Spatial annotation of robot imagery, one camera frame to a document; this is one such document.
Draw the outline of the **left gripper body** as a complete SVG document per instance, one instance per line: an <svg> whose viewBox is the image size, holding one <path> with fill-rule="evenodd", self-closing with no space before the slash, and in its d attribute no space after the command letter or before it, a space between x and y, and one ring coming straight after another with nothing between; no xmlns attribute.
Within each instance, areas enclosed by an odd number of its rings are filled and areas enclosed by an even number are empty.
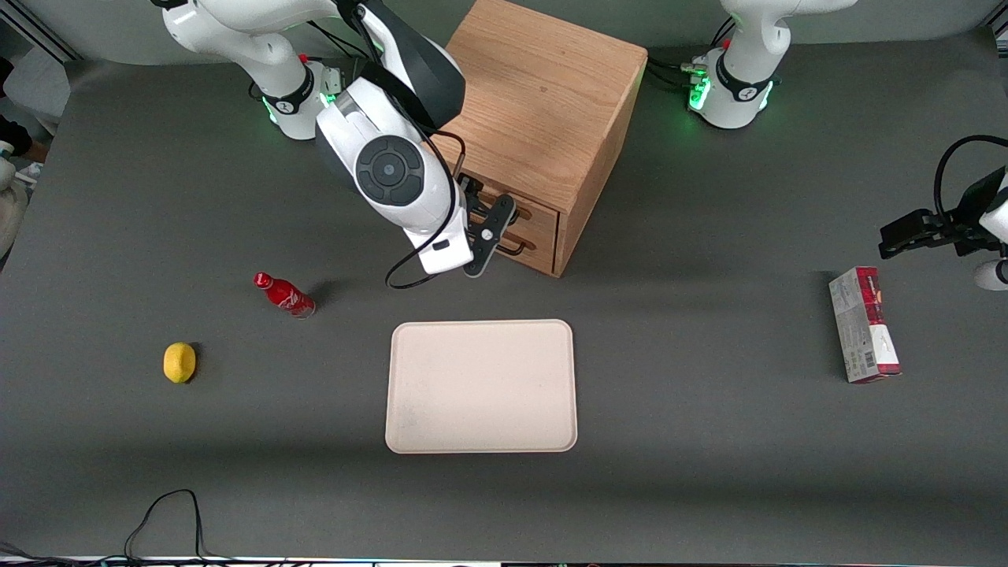
<svg viewBox="0 0 1008 567"><path fill-rule="evenodd" d="M957 205L957 222L1007 243L1007 172L1005 166L971 184Z"/></svg>

